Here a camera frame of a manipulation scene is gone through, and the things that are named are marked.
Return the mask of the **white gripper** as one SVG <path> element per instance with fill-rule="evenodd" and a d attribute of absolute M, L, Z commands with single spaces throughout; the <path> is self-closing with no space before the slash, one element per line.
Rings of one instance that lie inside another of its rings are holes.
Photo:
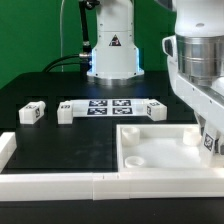
<path fill-rule="evenodd" d="M 210 123 L 224 138 L 224 38 L 173 35 L 162 49 L 172 90 L 194 110 L 200 133 Z"/>

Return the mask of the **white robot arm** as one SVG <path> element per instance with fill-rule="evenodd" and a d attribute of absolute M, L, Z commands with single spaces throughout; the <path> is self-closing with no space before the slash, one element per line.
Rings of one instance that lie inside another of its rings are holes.
<path fill-rule="evenodd" d="M 224 138 L 224 0 L 155 0 L 176 13 L 175 34 L 162 40 L 174 93 L 194 111 L 203 134 Z M 83 39 L 87 77 L 111 84 L 141 76 L 132 0 L 79 0 L 81 20 L 94 9 L 97 44 Z"/>

